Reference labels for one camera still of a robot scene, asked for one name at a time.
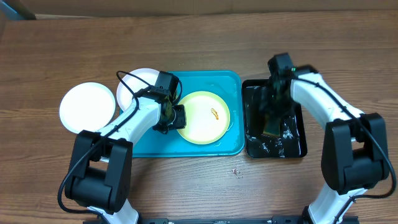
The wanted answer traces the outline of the white plate with ketchup streak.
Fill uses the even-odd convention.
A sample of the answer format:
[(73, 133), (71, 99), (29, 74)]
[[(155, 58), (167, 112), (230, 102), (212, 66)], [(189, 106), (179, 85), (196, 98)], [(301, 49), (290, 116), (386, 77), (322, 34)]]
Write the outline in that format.
[(97, 131), (112, 119), (116, 102), (106, 86), (86, 82), (74, 86), (63, 97), (59, 117), (66, 129), (78, 134), (82, 130)]

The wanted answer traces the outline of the white plate with red squiggle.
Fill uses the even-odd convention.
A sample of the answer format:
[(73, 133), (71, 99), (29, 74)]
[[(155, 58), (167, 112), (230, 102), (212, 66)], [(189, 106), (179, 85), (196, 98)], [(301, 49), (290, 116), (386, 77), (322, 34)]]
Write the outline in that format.
[[(131, 74), (143, 79), (150, 85), (155, 85), (159, 71), (152, 68), (139, 68), (131, 71)], [(123, 82), (134, 92), (144, 89), (147, 85), (130, 75), (123, 77)], [(126, 111), (132, 103), (132, 93), (120, 82), (116, 90), (116, 99), (121, 110)]]

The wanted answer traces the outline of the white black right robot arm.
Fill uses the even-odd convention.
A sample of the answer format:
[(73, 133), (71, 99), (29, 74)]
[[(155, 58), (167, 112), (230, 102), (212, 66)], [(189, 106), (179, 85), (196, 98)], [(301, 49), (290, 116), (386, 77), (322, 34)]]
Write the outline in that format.
[(294, 105), (306, 108), (324, 130), (321, 170), (325, 184), (304, 208), (300, 223), (342, 223), (360, 198), (390, 197), (397, 177), (388, 158), (386, 124), (378, 113), (351, 106), (311, 65), (296, 67), (287, 53), (267, 63), (271, 73), (260, 89), (263, 134), (279, 136), (283, 117)]

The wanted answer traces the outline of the yellow plate with sauce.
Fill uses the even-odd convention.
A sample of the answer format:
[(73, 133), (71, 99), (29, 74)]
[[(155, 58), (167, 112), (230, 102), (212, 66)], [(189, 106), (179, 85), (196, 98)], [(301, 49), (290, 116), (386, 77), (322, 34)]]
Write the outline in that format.
[(209, 91), (196, 91), (184, 96), (186, 126), (178, 133), (190, 143), (204, 145), (219, 140), (227, 131), (231, 115), (225, 101)]

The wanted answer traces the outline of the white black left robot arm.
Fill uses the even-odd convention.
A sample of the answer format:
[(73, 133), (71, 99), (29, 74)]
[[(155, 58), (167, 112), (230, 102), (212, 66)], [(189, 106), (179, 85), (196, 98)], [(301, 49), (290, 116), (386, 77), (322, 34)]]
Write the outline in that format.
[(133, 146), (148, 129), (167, 134), (186, 126), (181, 94), (179, 78), (160, 71), (154, 84), (132, 92), (132, 104), (112, 123), (95, 132), (82, 130), (58, 189), (59, 207), (96, 215), (97, 223), (139, 223), (127, 199)]

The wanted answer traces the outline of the green yellow sponge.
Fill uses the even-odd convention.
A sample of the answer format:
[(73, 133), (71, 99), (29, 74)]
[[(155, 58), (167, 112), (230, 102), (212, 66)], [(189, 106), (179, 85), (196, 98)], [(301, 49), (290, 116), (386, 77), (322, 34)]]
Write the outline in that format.
[(272, 136), (272, 137), (279, 137), (280, 136), (280, 118), (266, 116), (264, 129), (262, 132), (264, 135)]

